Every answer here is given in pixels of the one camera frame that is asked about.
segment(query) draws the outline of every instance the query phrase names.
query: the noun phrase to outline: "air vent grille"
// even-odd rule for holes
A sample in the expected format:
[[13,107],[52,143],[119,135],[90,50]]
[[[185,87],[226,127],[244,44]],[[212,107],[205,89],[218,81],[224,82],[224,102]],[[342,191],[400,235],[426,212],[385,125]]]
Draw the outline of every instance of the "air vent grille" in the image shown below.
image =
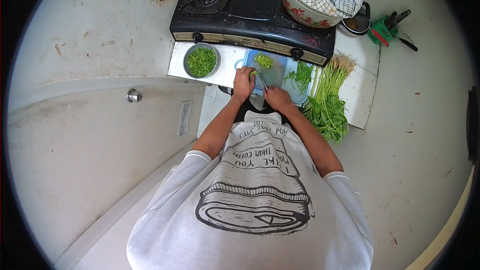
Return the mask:
[[177,138],[185,135],[188,132],[188,120],[190,119],[190,109],[192,107],[192,101],[186,101],[181,103],[180,108],[180,121],[178,123],[178,135]]

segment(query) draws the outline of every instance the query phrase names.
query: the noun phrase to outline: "white t-shirt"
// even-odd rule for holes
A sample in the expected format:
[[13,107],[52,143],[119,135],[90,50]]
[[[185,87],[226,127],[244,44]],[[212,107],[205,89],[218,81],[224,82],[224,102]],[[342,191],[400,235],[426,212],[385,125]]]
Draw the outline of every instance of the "white t-shirt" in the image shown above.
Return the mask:
[[135,224],[134,270],[370,269],[372,235],[343,172],[320,177],[278,113],[247,112],[210,159],[190,151]]

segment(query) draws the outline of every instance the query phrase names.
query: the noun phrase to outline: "bunch of vegetables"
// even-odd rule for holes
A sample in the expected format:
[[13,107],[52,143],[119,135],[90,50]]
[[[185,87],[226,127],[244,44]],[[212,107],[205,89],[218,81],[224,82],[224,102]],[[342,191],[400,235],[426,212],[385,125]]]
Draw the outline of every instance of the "bunch of vegetables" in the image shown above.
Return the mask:
[[258,63],[258,65],[265,69],[269,69],[270,67],[272,67],[272,59],[267,57],[263,53],[259,53],[256,57],[254,57],[254,60]]
[[320,75],[316,68],[314,87],[303,109],[303,115],[325,140],[334,140],[335,144],[339,144],[349,132],[349,124],[344,115],[345,101],[339,98],[339,89],[354,67],[355,62],[350,57],[340,54],[332,57]]
[[217,63],[215,51],[207,48],[198,48],[187,58],[188,67],[193,76],[201,78],[212,72]]
[[292,87],[294,87],[293,83],[295,82],[297,88],[300,90],[300,94],[303,94],[307,91],[308,85],[312,81],[313,69],[314,65],[309,67],[305,62],[298,62],[297,71],[291,71],[288,73],[284,78],[284,83],[287,83],[287,80],[290,79]]

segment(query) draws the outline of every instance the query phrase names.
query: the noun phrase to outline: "green basket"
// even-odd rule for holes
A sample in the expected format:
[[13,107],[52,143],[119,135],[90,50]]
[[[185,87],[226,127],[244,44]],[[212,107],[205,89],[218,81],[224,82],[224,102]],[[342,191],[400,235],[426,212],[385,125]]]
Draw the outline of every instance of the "green basket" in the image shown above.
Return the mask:
[[373,42],[373,44],[379,44],[381,41],[379,38],[377,38],[374,35],[372,30],[376,30],[385,39],[385,41],[393,40],[399,34],[399,29],[396,26],[393,27],[391,30],[387,29],[387,26],[385,26],[385,23],[384,23],[387,17],[388,15],[386,15],[382,19],[370,25],[371,29],[368,30],[367,35],[370,38],[370,40]]

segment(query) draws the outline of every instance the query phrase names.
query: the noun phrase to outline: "gas stove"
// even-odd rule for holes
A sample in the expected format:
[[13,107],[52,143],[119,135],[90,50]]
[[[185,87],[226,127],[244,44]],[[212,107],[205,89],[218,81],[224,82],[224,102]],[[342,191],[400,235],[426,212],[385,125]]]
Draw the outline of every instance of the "gas stove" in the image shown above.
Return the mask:
[[177,42],[238,45],[325,66],[333,55],[336,27],[296,22],[283,0],[178,0],[170,24]]

